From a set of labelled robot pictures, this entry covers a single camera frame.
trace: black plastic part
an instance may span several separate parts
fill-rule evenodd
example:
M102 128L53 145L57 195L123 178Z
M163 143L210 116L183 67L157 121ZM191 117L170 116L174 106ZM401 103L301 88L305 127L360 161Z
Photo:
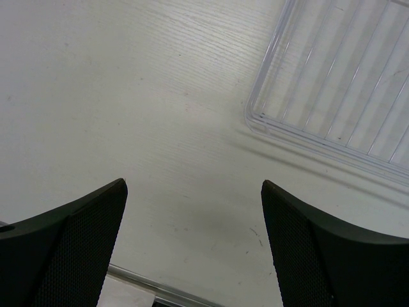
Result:
M121 224L118 179L0 232L0 306L96 306Z
M409 306L409 239L342 221L269 181L261 195L285 307Z

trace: transparent plastic container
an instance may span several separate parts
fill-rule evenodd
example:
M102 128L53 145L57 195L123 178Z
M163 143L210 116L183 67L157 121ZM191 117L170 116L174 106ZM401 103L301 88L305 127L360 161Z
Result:
M287 0L249 127L409 186L409 1Z

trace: black mesh panel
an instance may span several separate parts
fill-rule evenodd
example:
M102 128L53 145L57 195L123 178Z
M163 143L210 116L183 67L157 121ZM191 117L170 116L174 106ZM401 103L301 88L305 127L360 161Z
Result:
M308 220L264 184L263 210L285 307L334 306Z
M114 196L67 219L32 306L96 306L125 208L126 194Z

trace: wood grain surface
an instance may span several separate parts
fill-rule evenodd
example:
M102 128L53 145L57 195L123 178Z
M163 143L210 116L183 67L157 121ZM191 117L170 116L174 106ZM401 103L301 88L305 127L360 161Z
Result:
M0 3L0 215L118 178L111 262L225 306L280 306L264 179L409 237L408 189L253 135L243 109L284 1Z

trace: white table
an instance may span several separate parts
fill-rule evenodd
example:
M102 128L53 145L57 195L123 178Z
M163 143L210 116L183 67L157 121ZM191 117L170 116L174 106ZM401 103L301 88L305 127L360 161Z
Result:
M0 210L117 177L112 263L226 306L280 306L261 183L408 237L408 189L254 136L243 108L282 1L0 4Z

